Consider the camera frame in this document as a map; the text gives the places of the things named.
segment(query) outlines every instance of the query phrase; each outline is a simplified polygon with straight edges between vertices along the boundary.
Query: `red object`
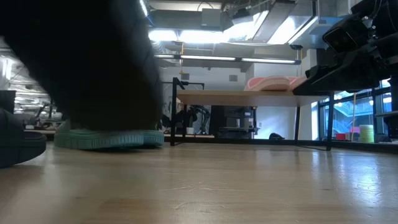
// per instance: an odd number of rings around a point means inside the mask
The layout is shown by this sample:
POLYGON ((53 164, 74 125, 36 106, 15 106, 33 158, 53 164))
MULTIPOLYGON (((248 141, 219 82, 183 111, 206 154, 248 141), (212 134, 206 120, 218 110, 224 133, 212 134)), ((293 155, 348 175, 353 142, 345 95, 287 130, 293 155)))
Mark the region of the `red object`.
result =
POLYGON ((336 140, 345 140, 346 134, 336 134, 336 140))

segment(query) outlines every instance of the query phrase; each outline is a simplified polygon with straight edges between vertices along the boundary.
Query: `teal shoe sole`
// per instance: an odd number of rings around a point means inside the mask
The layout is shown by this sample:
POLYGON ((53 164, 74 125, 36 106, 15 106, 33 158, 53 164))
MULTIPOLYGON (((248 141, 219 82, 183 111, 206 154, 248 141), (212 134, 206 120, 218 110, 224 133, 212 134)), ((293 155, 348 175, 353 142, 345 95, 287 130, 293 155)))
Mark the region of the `teal shoe sole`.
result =
POLYGON ((161 146, 164 135, 159 131, 95 132, 71 130, 56 133, 54 145, 67 149, 92 150, 111 147, 161 146))

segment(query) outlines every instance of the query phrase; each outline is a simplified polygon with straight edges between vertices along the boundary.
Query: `wooden floor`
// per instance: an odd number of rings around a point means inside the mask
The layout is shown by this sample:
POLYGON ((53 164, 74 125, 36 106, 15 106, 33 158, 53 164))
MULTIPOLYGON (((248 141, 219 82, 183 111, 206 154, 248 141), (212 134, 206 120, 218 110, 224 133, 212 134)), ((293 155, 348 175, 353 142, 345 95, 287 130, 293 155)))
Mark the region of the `wooden floor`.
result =
POLYGON ((0 170, 0 223, 397 223, 398 157, 290 146, 53 148, 0 170))

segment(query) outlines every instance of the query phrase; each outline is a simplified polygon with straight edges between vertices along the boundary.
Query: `pink foam pad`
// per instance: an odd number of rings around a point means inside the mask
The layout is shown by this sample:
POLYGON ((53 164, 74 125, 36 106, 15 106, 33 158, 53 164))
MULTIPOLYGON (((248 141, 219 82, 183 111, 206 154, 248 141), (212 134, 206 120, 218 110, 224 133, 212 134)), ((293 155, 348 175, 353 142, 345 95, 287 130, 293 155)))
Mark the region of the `pink foam pad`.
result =
POLYGON ((295 77, 291 82, 289 86, 289 91, 293 91, 296 87, 301 85, 305 80, 307 80, 306 76, 301 76, 301 77, 295 77))
POLYGON ((289 89, 290 80, 287 77, 256 77, 248 81, 246 91, 286 91, 289 89))

